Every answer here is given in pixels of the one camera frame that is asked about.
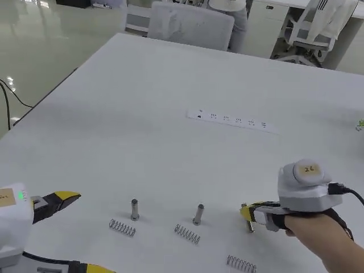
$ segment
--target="white floor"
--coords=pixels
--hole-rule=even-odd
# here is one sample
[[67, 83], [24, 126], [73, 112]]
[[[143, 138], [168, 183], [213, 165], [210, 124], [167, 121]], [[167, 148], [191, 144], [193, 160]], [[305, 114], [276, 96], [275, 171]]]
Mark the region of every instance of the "white floor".
[[[133, 0], [145, 3], [144, 0]], [[0, 78], [34, 105], [120, 31], [120, 10], [77, 9], [55, 0], [0, 0]], [[353, 43], [342, 71], [362, 73], [361, 35]], [[11, 117], [28, 109], [9, 93]], [[7, 131], [6, 107], [0, 93], [0, 137]]]

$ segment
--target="metal spring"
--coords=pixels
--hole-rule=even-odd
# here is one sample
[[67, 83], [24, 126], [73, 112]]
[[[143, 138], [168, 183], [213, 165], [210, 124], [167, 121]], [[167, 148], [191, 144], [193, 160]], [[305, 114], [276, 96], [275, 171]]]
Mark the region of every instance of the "metal spring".
[[200, 238], [201, 238], [200, 236], [198, 236], [194, 232], [186, 229], [185, 227], [181, 226], [180, 224], [176, 225], [175, 233], [186, 238], [187, 240], [194, 243], [195, 245], [198, 244], [198, 242], [200, 241]]
[[246, 273], [257, 273], [256, 265], [231, 255], [227, 256], [226, 264]]
[[135, 228], [133, 228], [132, 226], [128, 226], [126, 224], [122, 224], [121, 222], [119, 221], [116, 221], [114, 219], [111, 219], [110, 222], [109, 222], [109, 228], [113, 229], [113, 230], [116, 230], [118, 232], [121, 232], [125, 235], [128, 235], [130, 237], [133, 237], [136, 230]]

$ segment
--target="white cabinet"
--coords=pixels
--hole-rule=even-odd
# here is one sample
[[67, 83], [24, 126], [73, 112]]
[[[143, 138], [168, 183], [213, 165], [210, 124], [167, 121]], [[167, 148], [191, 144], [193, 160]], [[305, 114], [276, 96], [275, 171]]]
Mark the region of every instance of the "white cabinet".
[[253, 1], [243, 54], [269, 59], [287, 16], [288, 7]]

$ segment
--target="wire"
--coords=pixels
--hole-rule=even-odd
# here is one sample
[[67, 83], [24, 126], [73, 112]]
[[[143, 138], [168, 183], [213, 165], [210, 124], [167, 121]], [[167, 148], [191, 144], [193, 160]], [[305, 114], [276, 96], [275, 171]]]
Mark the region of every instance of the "wire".
[[364, 198], [361, 197], [361, 195], [359, 193], [357, 193], [356, 191], [354, 191], [353, 189], [346, 188], [345, 193], [351, 193], [351, 194], [355, 195], [356, 198], [359, 199], [359, 201], [364, 205]]
[[0, 86], [1, 86], [1, 89], [2, 89], [2, 91], [3, 91], [3, 93], [4, 93], [4, 97], [5, 97], [6, 111], [7, 111], [7, 128], [8, 128], [8, 130], [10, 131], [11, 126], [10, 126], [10, 107], [9, 107], [9, 99], [7, 98], [7, 94], [6, 94], [5, 87], [1, 84], [1, 82], [0, 82]]
[[353, 189], [344, 186], [344, 184], [329, 183], [328, 193], [329, 195], [344, 195], [346, 193], [351, 193], [364, 205], [364, 198]]
[[17, 94], [15, 94], [15, 92], [6, 84], [6, 82], [4, 82], [1, 78], [0, 81], [9, 89], [9, 91], [11, 92], [11, 94], [13, 94], [15, 96], [15, 98], [24, 106], [29, 107], [29, 108], [33, 108], [34, 106], [30, 106], [28, 104], [25, 104], [24, 102], [22, 102], [22, 100], [18, 97]]

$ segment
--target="label sticker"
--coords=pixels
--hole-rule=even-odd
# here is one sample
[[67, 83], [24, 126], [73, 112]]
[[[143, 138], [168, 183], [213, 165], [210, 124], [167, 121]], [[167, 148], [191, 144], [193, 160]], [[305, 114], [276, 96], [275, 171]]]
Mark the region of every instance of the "label sticker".
[[15, 205], [13, 189], [0, 189], [0, 207]]
[[317, 164], [298, 166], [299, 174], [302, 176], [319, 175], [321, 173], [320, 167]]

